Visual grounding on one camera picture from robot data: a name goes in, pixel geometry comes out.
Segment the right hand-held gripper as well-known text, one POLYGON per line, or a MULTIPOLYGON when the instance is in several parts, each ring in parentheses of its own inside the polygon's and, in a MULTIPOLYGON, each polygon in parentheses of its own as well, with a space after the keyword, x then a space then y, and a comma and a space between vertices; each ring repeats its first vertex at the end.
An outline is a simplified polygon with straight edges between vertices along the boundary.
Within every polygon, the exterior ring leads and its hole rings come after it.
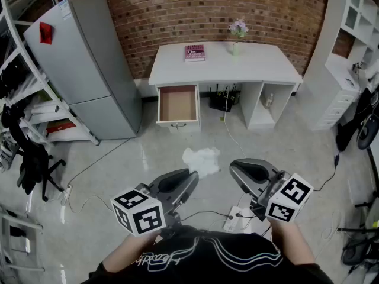
POLYGON ((298 174, 277 170, 266 160, 244 158, 232 161, 230 174, 244 193, 250 193, 250 210, 263 221, 272 218, 292 222, 313 192, 298 174))

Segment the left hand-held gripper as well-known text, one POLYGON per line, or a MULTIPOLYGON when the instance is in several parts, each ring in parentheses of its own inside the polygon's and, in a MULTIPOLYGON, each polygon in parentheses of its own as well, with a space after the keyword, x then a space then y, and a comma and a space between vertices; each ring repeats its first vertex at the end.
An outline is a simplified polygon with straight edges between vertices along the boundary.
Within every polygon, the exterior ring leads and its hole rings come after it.
POLYGON ((199 183, 198 172, 188 168, 160 175, 149 185, 128 188, 111 198, 117 222, 135 237, 179 224, 176 210, 199 183))

